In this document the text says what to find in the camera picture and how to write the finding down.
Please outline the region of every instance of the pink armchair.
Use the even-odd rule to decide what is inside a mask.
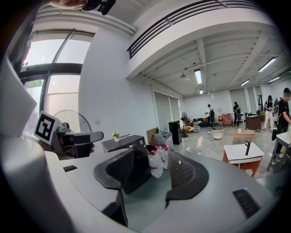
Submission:
[[[222,114],[222,125],[225,127],[226,125],[233,126],[233,120],[230,113]]]

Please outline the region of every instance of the glass door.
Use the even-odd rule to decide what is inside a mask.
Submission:
[[[40,111],[43,109],[43,93],[45,87],[44,77],[27,77],[22,81],[24,88],[31,95],[36,102],[36,107],[33,110],[25,128],[23,134],[33,137],[37,119]]]

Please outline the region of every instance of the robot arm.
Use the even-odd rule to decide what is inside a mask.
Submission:
[[[46,151],[52,151],[58,156],[65,156],[67,149],[72,149],[76,157],[88,157],[93,142],[103,139],[103,132],[72,132],[66,122],[41,111],[34,135],[40,139],[41,146]]]

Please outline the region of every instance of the camera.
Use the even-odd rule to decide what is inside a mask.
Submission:
[[[88,0],[82,10],[91,11],[99,7],[97,11],[101,12],[102,15],[106,15],[111,10],[111,8],[113,7],[115,3],[116,3],[116,0],[105,0],[105,1]]]

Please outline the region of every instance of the balcony railing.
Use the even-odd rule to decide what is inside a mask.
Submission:
[[[252,0],[203,0],[189,4],[168,14],[142,33],[127,50],[130,58],[132,58],[155,36],[174,24],[204,12],[223,8],[248,8],[260,10],[259,6],[257,6]]]

